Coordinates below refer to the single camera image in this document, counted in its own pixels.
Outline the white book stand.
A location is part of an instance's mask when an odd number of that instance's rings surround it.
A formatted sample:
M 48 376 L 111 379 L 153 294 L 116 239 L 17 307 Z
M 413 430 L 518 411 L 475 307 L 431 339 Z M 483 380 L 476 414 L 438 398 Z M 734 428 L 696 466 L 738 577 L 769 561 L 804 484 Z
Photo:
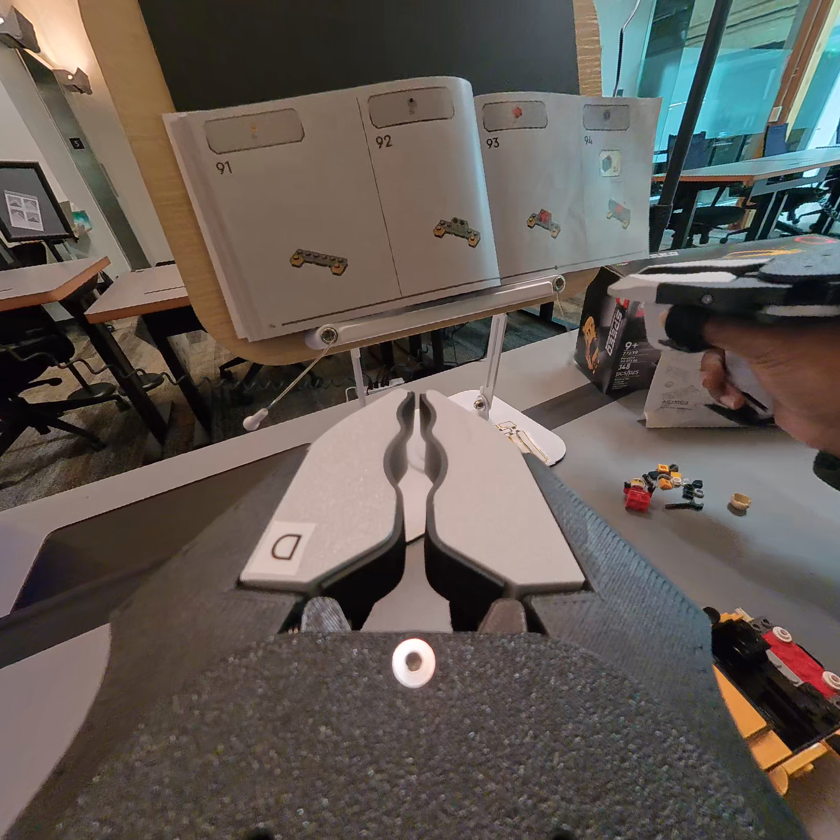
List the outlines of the white book stand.
M 525 429 L 530 437 L 549 457 L 548 466 L 561 461 L 566 452 L 560 437 L 538 422 L 513 409 L 496 394 L 498 371 L 503 340 L 506 334 L 508 313 L 544 298 L 557 298 L 565 289 L 565 278 L 557 273 L 532 276 L 506 286 L 469 292 L 439 301 L 412 305 L 375 315 L 335 322 L 323 322 L 317 328 L 304 332 L 305 344 L 317 355 L 289 386 L 273 401 L 256 413 L 247 416 L 243 428 L 253 432 L 266 420 L 269 411 L 278 404 L 322 358 L 333 351 L 349 350 L 353 365 L 354 387 L 358 407 L 367 403 L 367 391 L 361 367 L 362 346 L 375 339 L 394 337 L 397 334 L 414 335 L 431 329 L 445 321 L 464 322 L 468 316 L 492 315 L 487 351 L 486 380 L 476 392 L 462 392 L 455 402 L 468 412 L 486 419 L 493 425 L 513 421 Z

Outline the lego set box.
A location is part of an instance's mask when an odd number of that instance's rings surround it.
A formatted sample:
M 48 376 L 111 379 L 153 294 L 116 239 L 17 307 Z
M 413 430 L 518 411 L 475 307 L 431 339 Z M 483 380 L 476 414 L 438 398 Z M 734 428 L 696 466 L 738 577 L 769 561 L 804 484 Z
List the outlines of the lego set box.
M 609 286 L 624 277 L 640 275 L 639 270 L 651 265 L 713 259 L 793 245 L 838 245 L 838 238 L 814 234 L 715 248 L 686 248 L 601 268 L 585 293 L 574 356 L 576 362 L 605 394 L 648 388 L 662 350 L 647 341 L 646 303 L 610 297 L 606 293 Z

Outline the black office chair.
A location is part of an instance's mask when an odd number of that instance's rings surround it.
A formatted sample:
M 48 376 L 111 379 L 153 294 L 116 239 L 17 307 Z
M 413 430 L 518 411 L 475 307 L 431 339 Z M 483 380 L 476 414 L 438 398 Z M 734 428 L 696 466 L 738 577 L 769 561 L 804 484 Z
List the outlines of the black office chair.
M 96 451 L 105 449 L 100 438 L 63 419 L 69 412 L 104 403 L 127 411 L 116 385 L 87 381 L 76 369 L 73 342 L 42 308 L 2 313 L 1 321 L 1 453 L 4 455 L 29 428 L 41 435 L 67 432 L 83 438 Z M 44 378 L 52 369 L 68 371 L 80 388 L 67 398 L 27 402 L 23 394 L 40 386 L 58 386 L 58 376 Z

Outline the yellow lego car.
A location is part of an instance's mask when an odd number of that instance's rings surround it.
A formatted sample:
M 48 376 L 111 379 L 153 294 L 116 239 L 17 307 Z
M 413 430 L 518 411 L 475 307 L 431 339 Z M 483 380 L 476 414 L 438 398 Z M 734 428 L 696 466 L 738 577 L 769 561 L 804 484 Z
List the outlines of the yellow lego car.
M 792 779 L 838 755 L 838 674 L 765 616 L 704 613 L 721 695 L 759 768 L 786 796 Z

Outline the large black panel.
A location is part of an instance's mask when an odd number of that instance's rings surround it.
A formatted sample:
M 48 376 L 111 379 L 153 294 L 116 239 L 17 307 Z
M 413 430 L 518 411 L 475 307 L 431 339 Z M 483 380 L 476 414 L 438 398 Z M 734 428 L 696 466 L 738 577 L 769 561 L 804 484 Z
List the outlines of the large black panel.
M 314 356 L 301 332 L 239 339 L 162 116 L 411 77 L 479 93 L 602 95 L 594 2 L 78 2 L 80 19 L 202 327 L 266 365 Z

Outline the person's right hand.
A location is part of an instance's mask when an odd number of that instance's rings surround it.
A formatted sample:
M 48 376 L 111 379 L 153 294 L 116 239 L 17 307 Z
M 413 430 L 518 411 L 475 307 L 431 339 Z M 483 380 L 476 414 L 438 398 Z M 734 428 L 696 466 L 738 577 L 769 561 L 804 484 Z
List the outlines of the person's right hand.
M 743 394 L 728 378 L 725 353 L 742 358 L 773 402 L 777 425 L 809 447 L 839 456 L 838 319 L 761 324 L 710 319 L 711 346 L 700 364 L 701 381 L 720 404 L 738 409 Z

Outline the long grey office desk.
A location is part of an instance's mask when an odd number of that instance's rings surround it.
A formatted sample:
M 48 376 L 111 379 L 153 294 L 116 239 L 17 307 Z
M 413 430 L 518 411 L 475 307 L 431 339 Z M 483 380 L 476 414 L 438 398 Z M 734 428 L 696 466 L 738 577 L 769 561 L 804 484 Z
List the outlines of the long grey office desk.
M 658 203 L 650 208 L 649 251 L 659 250 L 674 211 L 678 212 L 679 218 L 670 247 L 685 249 L 697 214 L 698 195 L 713 188 L 724 192 L 732 186 L 740 186 L 743 191 L 738 209 L 752 213 L 744 241 L 766 239 L 772 233 L 789 193 L 799 187 L 824 183 L 832 172 L 838 172 L 838 164 L 839 147 L 835 144 L 681 171 L 677 180 L 670 178 L 669 166 L 664 174 L 653 175 L 653 182 L 674 186 L 675 191 L 672 197 L 667 197 L 666 189 L 663 189 Z

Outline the light wooden desk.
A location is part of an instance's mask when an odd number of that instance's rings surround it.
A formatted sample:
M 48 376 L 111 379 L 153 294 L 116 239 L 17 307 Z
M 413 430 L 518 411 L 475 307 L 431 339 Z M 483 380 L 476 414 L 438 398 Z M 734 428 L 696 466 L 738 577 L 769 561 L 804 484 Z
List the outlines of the light wooden desk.
M 193 380 L 185 338 L 189 333 L 203 331 L 203 326 L 175 263 L 135 270 L 116 279 L 89 307 L 86 318 L 94 324 L 137 318 L 144 325 L 195 415 L 193 446 L 208 445 L 212 411 Z
M 87 257 L 42 266 L 18 267 L 2 271 L 1 312 L 16 312 L 48 303 L 58 303 L 80 325 L 100 359 L 122 387 L 134 410 L 149 431 L 150 459 L 161 457 L 168 431 L 164 415 L 144 390 L 140 373 L 107 328 L 88 321 L 84 302 L 92 294 L 98 278 L 111 265 L 108 257 Z

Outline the white numbered paper bag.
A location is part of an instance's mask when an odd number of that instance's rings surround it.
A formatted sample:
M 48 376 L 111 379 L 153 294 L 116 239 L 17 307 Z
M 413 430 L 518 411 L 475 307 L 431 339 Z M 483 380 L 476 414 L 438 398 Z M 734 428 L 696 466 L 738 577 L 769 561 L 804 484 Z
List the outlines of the white numbered paper bag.
M 664 350 L 647 392 L 647 428 L 772 427 L 773 402 L 746 362 L 724 356 L 730 382 L 743 394 L 739 409 L 722 405 L 701 383 L 701 353 Z

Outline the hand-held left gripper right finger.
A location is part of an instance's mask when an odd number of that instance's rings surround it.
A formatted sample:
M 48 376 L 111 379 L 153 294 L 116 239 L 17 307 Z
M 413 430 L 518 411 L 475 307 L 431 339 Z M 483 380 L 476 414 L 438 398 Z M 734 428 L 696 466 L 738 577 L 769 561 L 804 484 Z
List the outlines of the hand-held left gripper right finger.
M 418 398 L 425 443 L 425 568 L 439 595 L 577 592 L 585 573 L 531 466 L 486 420 L 449 397 Z

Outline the black framed sign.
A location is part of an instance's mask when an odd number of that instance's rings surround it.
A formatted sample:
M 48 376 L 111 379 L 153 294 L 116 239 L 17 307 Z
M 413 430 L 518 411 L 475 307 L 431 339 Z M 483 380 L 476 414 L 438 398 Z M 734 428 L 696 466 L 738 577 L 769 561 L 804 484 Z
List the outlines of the black framed sign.
M 1 232 L 9 244 L 77 240 L 38 162 L 1 161 Z

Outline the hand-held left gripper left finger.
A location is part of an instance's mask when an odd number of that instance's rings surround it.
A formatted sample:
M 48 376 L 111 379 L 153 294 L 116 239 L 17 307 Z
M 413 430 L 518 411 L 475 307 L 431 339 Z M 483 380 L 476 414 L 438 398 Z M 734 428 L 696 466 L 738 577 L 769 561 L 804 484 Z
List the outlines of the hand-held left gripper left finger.
M 416 396 L 394 391 L 309 448 L 239 575 L 251 589 L 325 592 L 384 557 L 404 559 L 400 482 Z

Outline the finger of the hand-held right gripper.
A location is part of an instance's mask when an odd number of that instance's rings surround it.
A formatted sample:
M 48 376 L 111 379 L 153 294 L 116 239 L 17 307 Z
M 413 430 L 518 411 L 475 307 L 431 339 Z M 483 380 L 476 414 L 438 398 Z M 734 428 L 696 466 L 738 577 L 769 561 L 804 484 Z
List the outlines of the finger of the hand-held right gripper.
M 784 305 L 788 287 L 732 275 L 631 275 L 606 290 L 611 298 L 701 307 Z
M 715 274 L 744 277 L 758 271 L 765 259 L 703 259 L 656 264 L 639 270 L 640 275 L 698 275 Z

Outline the black metal pole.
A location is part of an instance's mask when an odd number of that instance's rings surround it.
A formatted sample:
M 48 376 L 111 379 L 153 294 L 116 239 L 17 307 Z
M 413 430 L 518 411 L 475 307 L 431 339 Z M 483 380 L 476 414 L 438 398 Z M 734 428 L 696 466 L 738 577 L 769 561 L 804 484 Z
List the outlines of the black metal pole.
M 679 179 L 686 164 L 686 157 L 725 34 L 731 8 L 732 1 L 716 1 L 710 14 L 707 33 L 700 49 L 674 149 L 668 158 L 663 189 L 658 203 L 654 205 L 650 212 L 649 250 L 651 253 L 658 252 L 666 225 L 674 210 Z

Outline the lego instruction booklet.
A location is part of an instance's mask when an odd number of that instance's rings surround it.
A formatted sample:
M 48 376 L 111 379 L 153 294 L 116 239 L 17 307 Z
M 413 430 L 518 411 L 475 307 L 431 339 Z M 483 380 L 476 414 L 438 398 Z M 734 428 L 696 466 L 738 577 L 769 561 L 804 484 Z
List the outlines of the lego instruction booklet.
M 661 108 L 416 77 L 163 120 L 254 342 L 646 257 Z

